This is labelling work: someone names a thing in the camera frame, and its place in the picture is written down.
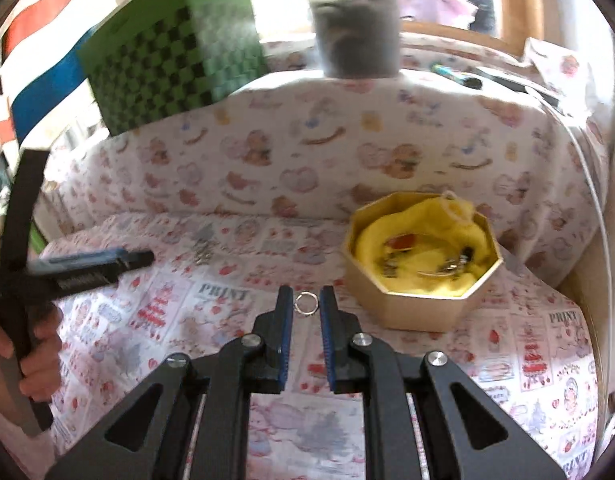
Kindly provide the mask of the gold earring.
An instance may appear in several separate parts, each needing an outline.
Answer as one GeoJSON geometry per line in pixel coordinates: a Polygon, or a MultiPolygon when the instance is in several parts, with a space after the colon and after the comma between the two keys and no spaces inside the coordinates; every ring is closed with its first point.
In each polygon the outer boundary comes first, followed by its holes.
{"type": "Polygon", "coordinates": [[[380,260],[381,274],[385,278],[396,278],[399,273],[399,256],[395,252],[380,260]]]}
{"type": "Polygon", "coordinates": [[[437,269],[437,274],[441,276],[462,274],[468,263],[469,259],[465,255],[461,255],[458,259],[449,259],[437,269]]]}

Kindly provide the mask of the red gem jewelry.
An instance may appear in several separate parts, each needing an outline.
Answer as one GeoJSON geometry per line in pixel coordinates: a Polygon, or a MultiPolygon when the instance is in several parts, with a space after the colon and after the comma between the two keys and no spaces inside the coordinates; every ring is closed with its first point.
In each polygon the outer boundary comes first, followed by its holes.
{"type": "Polygon", "coordinates": [[[385,249],[389,252],[409,252],[416,243],[417,236],[414,233],[406,233],[389,238],[385,242],[385,249]]]}

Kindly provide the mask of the silver chain jewelry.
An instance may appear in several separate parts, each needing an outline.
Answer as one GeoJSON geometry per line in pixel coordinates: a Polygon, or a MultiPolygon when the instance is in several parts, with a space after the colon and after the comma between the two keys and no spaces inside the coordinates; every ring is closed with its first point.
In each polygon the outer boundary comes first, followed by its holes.
{"type": "Polygon", "coordinates": [[[208,266],[217,244],[214,228],[212,224],[207,224],[197,233],[194,244],[194,261],[197,266],[208,266]]]}

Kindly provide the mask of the dark gem earring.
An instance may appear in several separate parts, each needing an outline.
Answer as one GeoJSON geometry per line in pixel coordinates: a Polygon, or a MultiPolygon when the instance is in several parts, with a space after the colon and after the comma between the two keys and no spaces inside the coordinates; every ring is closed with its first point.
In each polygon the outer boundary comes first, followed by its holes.
{"type": "Polygon", "coordinates": [[[473,249],[472,247],[465,247],[459,255],[459,261],[461,263],[472,262],[473,255],[475,255],[475,249],[473,249]]]}

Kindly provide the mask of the gold octagonal jewelry box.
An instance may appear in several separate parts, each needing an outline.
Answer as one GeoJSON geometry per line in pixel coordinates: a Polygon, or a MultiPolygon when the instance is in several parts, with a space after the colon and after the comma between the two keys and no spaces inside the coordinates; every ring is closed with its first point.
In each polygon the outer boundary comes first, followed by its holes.
{"type": "Polygon", "coordinates": [[[444,333],[478,307],[503,264],[469,200],[395,192],[352,214],[342,253],[350,294],[385,328],[444,333]]]}

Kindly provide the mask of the yellow cloth pouch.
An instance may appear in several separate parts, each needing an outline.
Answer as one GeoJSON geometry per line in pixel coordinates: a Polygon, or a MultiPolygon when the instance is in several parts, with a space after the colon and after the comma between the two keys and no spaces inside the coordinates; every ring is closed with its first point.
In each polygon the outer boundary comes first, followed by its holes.
{"type": "Polygon", "coordinates": [[[475,206],[452,192],[426,198],[401,212],[381,214],[362,229],[354,245],[359,265],[389,292],[417,296],[464,296],[489,270],[494,256],[489,235],[475,222],[475,206]],[[385,249],[385,242],[406,233],[414,233],[417,243],[409,252],[396,252],[399,273],[385,278],[380,260],[393,254],[385,249]],[[475,255],[462,274],[437,274],[447,260],[458,259],[465,247],[475,249],[475,255]]]}

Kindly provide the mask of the baby bear patterned sheet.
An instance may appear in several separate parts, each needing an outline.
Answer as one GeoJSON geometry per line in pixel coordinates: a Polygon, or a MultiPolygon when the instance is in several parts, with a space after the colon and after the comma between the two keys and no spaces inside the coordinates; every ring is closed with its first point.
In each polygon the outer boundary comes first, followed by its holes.
{"type": "Polygon", "coordinates": [[[418,68],[342,81],[279,70],[222,103],[56,153],[41,205],[52,256],[148,247],[150,269],[65,300],[62,385],[48,434],[0,415],[0,438],[31,479],[168,354],[212,353],[250,330],[277,289],[344,286],[347,219],[380,197],[452,191],[488,218],[506,260],[455,328],[388,330],[393,348],[439,348],[570,479],[592,465],[599,365],[581,308],[559,292],[598,226],[609,150],[588,112],[563,122],[523,93],[481,91],[418,68]],[[197,266],[197,233],[216,251],[197,266]]]}

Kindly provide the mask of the striped paris curtain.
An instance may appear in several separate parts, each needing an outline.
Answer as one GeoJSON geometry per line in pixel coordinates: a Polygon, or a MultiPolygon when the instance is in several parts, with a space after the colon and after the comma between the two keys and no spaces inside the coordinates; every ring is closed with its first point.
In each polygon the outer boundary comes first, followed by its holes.
{"type": "MultiPolygon", "coordinates": [[[[105,125],[78,50],[131,0],[21,0],[0,36],[0,145],[9,165],[22,148],[47,148],[68,127],[105,125]]],[[[311,62],[306,0],[251,0],[269,72],[311,62]]]]}

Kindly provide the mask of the green checkered tissue box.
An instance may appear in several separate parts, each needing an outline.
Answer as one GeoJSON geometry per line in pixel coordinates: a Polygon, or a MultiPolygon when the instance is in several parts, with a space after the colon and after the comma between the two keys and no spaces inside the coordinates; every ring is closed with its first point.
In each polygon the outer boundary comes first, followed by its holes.
{"type": "Polygon", "coordinates": [[[78,57],[113,136],[216,104],[268,71],[251,0],[131,0],[78,57]]]}

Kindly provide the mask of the green lighter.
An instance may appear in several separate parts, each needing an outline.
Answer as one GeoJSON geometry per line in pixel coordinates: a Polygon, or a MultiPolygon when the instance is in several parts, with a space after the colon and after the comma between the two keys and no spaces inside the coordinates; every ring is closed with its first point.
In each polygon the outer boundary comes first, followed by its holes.
{"type": "Polygon", "coordinates": [[[434,63],[430,66],[430,72],[437,74],[446,79],[452,80],[463,87],[472,90],[481,90],[483,83],[478,77],[469,76],[467,73],[454,70],[449,66],[445,66],[439,63],[434,63]]]}

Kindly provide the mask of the white power bank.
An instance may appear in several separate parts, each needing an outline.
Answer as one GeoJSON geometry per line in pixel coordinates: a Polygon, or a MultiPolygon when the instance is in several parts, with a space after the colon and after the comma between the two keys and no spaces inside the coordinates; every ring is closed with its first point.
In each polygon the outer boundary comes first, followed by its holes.
{"type": "Polygon", "coordinates": [[[538,93],[550,106],[558,108],[560,105],[560,98],[555,92],[551,92],[550,90],[542,87],[540,84],[537,84],[529,79],[524,79],[512,73],[507,73],[505,70],[498,70],[497,68],[486,66],[475,66],[472,69],[472,73],[487,79],[491,79],[511,91],[525,93],[528,89],[532,89],[538,93]]]}

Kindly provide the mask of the translucent plastic jar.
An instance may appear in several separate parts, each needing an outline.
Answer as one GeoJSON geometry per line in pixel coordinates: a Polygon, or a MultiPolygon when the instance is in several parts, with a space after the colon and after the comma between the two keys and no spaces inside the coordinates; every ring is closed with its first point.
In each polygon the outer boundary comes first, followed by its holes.
{"type": "Polygon", "coordinates": [[[401,63],[399,0],[307,0],[328,78],[392,78],[401,63]]]}

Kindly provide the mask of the wooden window frame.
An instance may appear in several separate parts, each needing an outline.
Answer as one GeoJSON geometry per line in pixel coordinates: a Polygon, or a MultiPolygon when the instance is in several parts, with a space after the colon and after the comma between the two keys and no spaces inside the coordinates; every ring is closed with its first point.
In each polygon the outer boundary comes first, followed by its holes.
{"type": "Polygon", "coordinates": [[[401,0],[401,28],[519,56],[544,38],[544,0],[401,0]]]}

